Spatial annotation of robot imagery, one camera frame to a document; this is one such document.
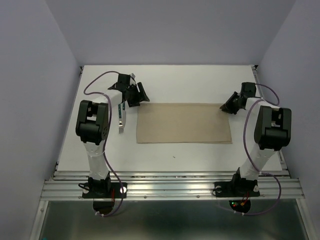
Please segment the silver knife teal handle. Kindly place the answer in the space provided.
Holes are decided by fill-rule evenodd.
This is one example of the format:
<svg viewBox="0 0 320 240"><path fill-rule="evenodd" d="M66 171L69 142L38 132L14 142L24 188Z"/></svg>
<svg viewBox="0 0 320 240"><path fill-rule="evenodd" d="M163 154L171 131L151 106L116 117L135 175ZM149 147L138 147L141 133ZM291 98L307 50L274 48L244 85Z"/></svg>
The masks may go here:
<svg viewBox="0 0 320 240"><path fill-rule="evenodd" d="M125 127L125 125L126 125L126 102L125 101L122 103L121 116L122 116L122 125L123 125L123 127Z"/></svg>

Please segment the silver fork teal handle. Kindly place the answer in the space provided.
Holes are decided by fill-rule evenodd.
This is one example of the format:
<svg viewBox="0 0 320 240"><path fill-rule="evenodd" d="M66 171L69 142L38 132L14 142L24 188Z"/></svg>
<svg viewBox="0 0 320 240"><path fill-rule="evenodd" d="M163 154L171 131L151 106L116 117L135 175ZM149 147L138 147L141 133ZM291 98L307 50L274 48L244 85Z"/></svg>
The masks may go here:
<svg viewBox="0 0 320 240"><path fill-rule="evenodd" d="M118 105L118 133L122 134L124 132L125 120L124 120L125 103Z"/></svg>

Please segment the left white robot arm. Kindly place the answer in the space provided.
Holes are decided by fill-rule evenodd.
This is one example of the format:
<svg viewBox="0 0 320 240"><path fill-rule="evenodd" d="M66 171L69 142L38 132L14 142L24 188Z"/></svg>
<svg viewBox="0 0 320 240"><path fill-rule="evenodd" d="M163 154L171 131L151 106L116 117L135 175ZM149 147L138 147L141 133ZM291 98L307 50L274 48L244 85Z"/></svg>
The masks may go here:
<svg viewBox="0 0 320 240"><path fill-rule="evenodd" d="M88 89L106 74L117 74L117 81L104 92ZM99 95L94 100L82 100L79 104L75 133L83 142L89 162L89 179L96 180L94 191L100 197L111 193L111 184L105 181L110 177L111 168L105 156L106 141L111 128L112 117L116 118L119 133L126 126L126 107L137 107L141 102L149 102L141 82L136 76L111 70L92 80L83 90L86 96Z"/></svg>

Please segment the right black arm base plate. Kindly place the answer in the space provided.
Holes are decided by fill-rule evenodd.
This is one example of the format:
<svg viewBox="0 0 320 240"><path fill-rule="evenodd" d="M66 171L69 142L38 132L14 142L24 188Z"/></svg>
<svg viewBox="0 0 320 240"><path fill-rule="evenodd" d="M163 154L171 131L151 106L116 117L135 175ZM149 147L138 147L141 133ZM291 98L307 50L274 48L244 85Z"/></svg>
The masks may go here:
<svg viewBox="0 0 320 240"><path fill-rule="evenodd" d="M247 195L250 197L259 197L260 191L254 191L257 185L256 181L245 181L241 183L217 181L214 183L212 194L217 198L242 198Z"/></svg>

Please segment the beige cloth napkin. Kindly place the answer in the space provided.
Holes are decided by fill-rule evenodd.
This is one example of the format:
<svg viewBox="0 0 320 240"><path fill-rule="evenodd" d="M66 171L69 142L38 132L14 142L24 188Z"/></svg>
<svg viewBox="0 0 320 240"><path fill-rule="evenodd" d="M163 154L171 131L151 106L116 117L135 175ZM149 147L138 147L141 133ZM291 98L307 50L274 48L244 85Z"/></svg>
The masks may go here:
<svg viewBox="0 0 320 240"><path fill-rule="evenodd" d="M218 103L145 103L137 111L139 144L232 144L228 115Z"/></svg>

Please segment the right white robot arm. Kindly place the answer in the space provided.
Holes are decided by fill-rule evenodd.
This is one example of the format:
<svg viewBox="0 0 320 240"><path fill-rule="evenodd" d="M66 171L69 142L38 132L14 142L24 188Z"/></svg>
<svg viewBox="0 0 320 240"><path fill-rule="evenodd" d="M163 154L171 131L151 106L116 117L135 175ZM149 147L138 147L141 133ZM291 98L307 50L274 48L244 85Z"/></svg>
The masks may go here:
<svg viewBox="0 0 320 240"><path fill-rule="evenodd" d="M247 159L237 171L240 178L230 182L231 192L235 195L246 192L248 190L246 180L256 181L268 160L291 141L291 109L279 107L280 99L277 95L275 95L276 103L257 97L257 86L267 88L273 94L276 93L266 85L243 82L240 92L235 91L219 108L222 112L233 115L239 110L246 111L242 140ZM253 132L254 146L251 151L248 150L246 142L250 117L256 119Z"/></svg>

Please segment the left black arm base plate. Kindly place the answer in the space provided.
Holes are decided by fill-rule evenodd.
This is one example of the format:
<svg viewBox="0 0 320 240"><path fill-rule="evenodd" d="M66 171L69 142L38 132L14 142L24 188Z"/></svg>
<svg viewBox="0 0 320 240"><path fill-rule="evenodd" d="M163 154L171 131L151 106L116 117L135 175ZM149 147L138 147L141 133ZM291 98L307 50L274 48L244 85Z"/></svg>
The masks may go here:
<svg viewBox="0 0 320 240"><path fill-rule="evenodd" d="M89 188L89 183L79 183L78 186L82 189L82 198L84 199L121 199L127 197L127 187L126 182L122 183L123 190L119 182L111 182L110 190L107 189L98 189L92 190Z"/></svg>

